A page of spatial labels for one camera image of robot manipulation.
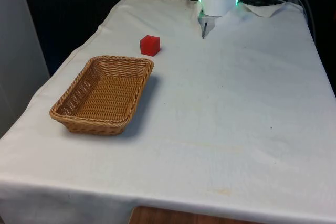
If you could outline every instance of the woven basket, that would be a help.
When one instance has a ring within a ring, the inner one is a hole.
[[[69,131],[117,135],[132,120],[154,63],[142,58],[94,57],[51,108]]]

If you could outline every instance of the white cloth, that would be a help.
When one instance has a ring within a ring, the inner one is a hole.
[[[40,88],[0,140],[7,224],[127,223],[138,205],[336,223],[336,100],[303,14],[237,7],[202,40],[194,7],[122,0]],[[145,35],[160,37],[153,58]],[[119,136],[72,134],[48,114],[98,55],[155,63]]]

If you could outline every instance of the wooden floor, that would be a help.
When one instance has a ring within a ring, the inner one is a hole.
[[[137,207],[133,210],[129,224],[256,224],[188,212],[170,211],[159,208]]]

